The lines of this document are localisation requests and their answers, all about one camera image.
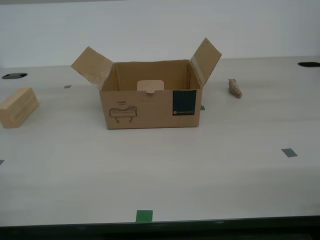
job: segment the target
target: rock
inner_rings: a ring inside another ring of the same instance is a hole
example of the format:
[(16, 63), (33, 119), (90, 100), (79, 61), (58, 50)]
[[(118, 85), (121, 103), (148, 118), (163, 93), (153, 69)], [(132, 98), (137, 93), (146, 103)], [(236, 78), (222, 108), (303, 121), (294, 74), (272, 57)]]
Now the rock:
[(242, 92), (235, 79), (229, 79), (229, 93), (238, 99), (242, 97)]

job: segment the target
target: tabletop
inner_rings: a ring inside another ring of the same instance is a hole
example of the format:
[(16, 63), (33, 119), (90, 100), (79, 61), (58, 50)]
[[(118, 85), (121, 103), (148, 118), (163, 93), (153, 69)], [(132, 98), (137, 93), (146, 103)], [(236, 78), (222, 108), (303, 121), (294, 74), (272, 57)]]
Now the tabletop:
[(320, 68), (297, 65), (310, 61), (222, 59), (199, 127), (123, 130), (107, 130), (98, 90), (69, 66), (0, 69), (28, 73), (0, 79), (0, 101), (25, 87), (39, 101), (0, 128), (0, 226), (319, 215)]

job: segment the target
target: white wall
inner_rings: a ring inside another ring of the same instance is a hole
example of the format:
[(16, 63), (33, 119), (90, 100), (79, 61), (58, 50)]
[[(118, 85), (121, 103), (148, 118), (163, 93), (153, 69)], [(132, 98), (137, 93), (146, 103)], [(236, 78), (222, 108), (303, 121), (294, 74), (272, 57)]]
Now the white wall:
[(320, 55), (320, 0), (119, 0), (0, 5), (0, 67), (189, 59), (204, 37), (224, 58)]

